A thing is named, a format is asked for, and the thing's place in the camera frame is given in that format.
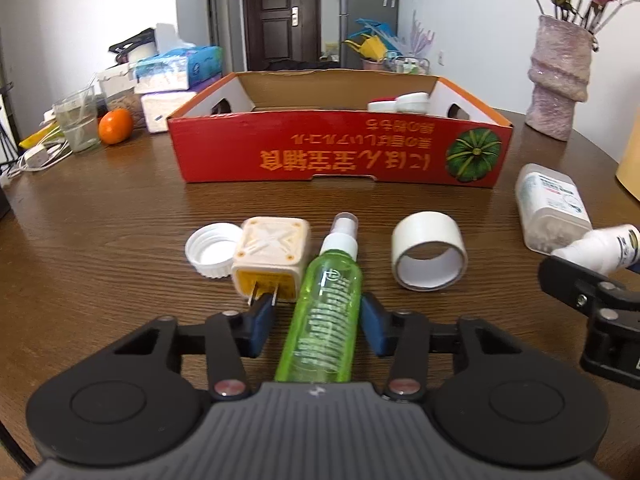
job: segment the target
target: clear plastic cup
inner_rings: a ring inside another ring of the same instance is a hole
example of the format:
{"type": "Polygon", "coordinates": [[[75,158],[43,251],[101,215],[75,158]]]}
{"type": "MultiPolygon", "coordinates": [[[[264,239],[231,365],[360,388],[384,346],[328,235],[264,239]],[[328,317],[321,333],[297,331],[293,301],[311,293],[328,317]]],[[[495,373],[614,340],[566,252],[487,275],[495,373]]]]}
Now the clear plastic cup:
{"type": "Polygon", "coordinates": [[[100,142],[93,86],[60,99],[53,111],[73,152],[82,152],[100,142]]]}

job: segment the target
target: tissue box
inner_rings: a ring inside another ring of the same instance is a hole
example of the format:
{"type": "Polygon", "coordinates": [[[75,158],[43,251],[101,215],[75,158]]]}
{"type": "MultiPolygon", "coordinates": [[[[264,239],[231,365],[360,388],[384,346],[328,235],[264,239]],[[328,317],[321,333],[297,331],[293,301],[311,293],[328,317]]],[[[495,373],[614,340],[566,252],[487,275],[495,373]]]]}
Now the tissue box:
{"type": "Polygon", "coordinates": [[[220,74],[183,92],[159,92],[143,95],[140,101],[145,113],[146,129],[152,134],[167,131],[166,118],[218,79],[220,79],[220,74]]]}
{"type": "Polygon", "coordinates": [[[222,72],[218,46],[175,48],[138,61],[134,68],[136,94],[188,90],[222,72]]]}

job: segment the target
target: white jar lid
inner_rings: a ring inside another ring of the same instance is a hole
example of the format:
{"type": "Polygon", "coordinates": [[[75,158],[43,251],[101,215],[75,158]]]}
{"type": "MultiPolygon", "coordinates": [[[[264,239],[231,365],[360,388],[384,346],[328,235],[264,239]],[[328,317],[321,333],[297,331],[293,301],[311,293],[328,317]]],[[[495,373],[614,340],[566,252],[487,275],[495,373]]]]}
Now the white jar lid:
{"type": "Polygon", "coordinates": [[[189,263],[206,278],[224,278],[231,265],[242,229],[234,224],[205,225],[192,234],[184,247],[189,263]]]}

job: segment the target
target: plastic container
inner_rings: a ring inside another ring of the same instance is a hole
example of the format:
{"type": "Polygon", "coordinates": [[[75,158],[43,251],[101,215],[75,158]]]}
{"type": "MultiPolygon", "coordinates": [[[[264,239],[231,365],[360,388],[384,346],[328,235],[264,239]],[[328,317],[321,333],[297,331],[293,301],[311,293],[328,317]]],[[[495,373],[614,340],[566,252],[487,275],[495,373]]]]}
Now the plastic container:
{"type": "Polygon", "coordinates": [[[427,92],[413,92],[401,95],[396,99],[396,111],[409,114],[428,114],[429,94],[427,92]]]}
{"type": "Polygon", "coordinates": [[[293,313],[276,381],[343,383],[351,378],[362,272],[358,219],[340,213],[308,266],[293,313]]]}
{"type": "Polygon", "coordinates": [[[124,108],[128,110],[133,118],[133,127],[145,127],[145,113],[142,109],[140,95],[133,89],[136,82],[129,73],[129,63],[112,66],[97,75],[100,82],[100,89],[105,95],[107,108],[115,110],[124,108]]]}
{"type": "Polygon", "coordinates": [[[93,86],[60,99],[53,105],[53,111],[72,152],[82,152],[100,144],[98,108],[93,86]]]}
{"type": "Polygon", "coordinates": [[[591,221],[574,181],[558,171],[527,164],[516,183],[525,245],[550,254],[591,231],[591,221]]]}
{"type": "Polygon", "coordinates": [[[396,101],[372,101],[367,104],[367,112],[396,112],[396,101]]]}
{"type": "Polygon", "coordinates": [[[608,276],[614,270],[631,267],[640,261],[640,232],[625,224],[589,231],[568,247],[551,254],[608,276]]]}

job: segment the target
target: yellow object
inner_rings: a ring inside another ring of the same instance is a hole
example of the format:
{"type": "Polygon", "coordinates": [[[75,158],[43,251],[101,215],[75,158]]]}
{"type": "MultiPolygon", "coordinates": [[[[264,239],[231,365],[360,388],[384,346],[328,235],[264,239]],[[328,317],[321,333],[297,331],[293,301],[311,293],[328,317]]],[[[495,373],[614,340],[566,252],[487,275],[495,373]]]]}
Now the yellow object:
{"type": "Polygon", "coordinates": [[[242,224],[231,276],[239,294],[258,298],[278,289],[295,302],[308,263],[309,224],[300,218],[257,216],[242,224]]]}
{"type": "Polygon", "coordinates": [[[368,36],[367,34],[361,34],[364,38],[366,38],[362,44],[357,44],[355,41],[344,40],[344,43],[349,45],[353,50],[355,50],[362,57],[366,57],[367,59],[373,59],[375,61],[382,61],[386,56],[386,46],[382,43],[377,36],[368,36]]]}
{"type": "Polygon", "coordinates": [[[616,177],[629,193],[640,200],[640,112],[636,117],[636,123],[631,131],[616,177]]]}
{"type": "Polygon", "coordinates": [[[47,124],[43,129],[31,134],[29,137],[24,139],[19,145],[21,148],[28,150],[29,148],[33,148],[37,143],[39,143],[45,136],[49,135],[54,129],[58,127],[58,123],[53,121],[50,124],[47,124]]]}

